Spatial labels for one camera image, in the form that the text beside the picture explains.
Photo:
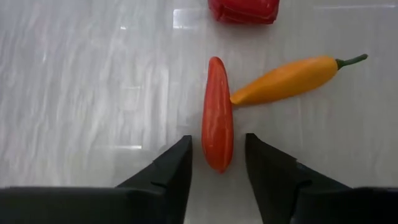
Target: red chili pepper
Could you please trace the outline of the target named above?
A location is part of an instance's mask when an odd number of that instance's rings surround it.
[[[232,105],[224,64],[218,57],[209,61],[201,127],[201,144],[207,163],[223,173],[233,153]]]
[[[208,0],[217,21],[248,24],[272,24],[279,0]]]

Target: bell pepper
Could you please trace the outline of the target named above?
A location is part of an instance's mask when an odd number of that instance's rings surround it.
[[[272,24],[279,0],[208,0],[217,21],[240,24]]]

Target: green stem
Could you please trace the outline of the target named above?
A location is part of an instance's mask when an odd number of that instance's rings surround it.
[[[338,70],[340,70],[340,69],[343,68],[344,66],[352,65],[352,64],[361,62],[361,61],[363,61],[363,60],[365,60],[365,59],[367,59],[367,58],[368,58],[368,55],[367,55],[367,54],[362,54],[362,55],[360,55],[360,56],[358,56],[358,57],[355,57],[355,58],[352,58],[352,59],[349,59],[349,60],[340,60],[340,59],[336,59],[337,68],[338,68]]]

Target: yellow chili pepper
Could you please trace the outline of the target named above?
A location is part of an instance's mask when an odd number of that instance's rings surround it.
[[[238,90],[230,100],[235,105],[255,105],[295,96],[320,87],[342,67],[367,57],[367,54],[363,54],[350,60],[340,60],[320,56],[288,63]]]

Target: orange chili pepper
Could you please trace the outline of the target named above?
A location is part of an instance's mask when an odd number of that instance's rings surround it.
[[[322,86],[342,67],[367,57],[363,54],[350,60],[340,60],[321,56],[288,63],[238,90],[232,95],[231,102],[235,105],[254,105],[295,96]]]
[[[226,71],[221,59],[212,57],[209,61],[201,143],[207,163],[220,173],[231,162],[233,141],[232,104]]]

